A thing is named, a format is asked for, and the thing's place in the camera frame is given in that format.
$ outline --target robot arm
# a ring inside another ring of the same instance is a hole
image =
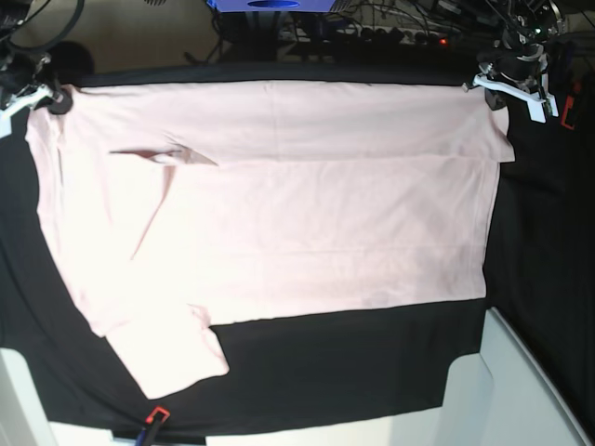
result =
[[[507,0],[505,8],[498,8],[485,1],[506,27],[493,50],[479,55],[480,73],[463,88],[483,86],[492,110],[504,107],[499,95],[506,93],[527,103],[533,121],[545,123],[547,117],[558,116],[556,99],[548,91],[549,56],[544,44],[565,31],[560,10],[553,0],[540,2],[535,9],[527,2]]]

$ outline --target white panel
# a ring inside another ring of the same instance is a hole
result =
[[[272,434],[209,437],[208,446],[430,446],[440,409]]]
[[[493,310],[485,318],[481,355],[495,381],[482,446],[591,444],[535,360]]]
[[[0,425],[16,446],[56,446],[27,362],[6,348],[0,348]]]

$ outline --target white surface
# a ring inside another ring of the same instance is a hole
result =
[[[430,446],[440,409],[272,434],[209,437],[207,446]]]
[[[495,392],[481,445],[591,444],[515,337],[496,312],[487,314],[480,353]]]
[[[114,446],[112,432],[91,427],[50,423],[59,446]]]
[[[0,139],[7,137],[12,133],[12,120],[10,116],[5,116],[3,111],[0,111]]]
[[[25,359],[0,348],[0,446],[56,446]]]

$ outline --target pink t-shirt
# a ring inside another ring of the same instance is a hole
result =
[[[480,89],[72,93],[68,114],[30,116],[38,214],[74,304],[148,398],[228,372],[212,324],[484,296],[513,151]]]

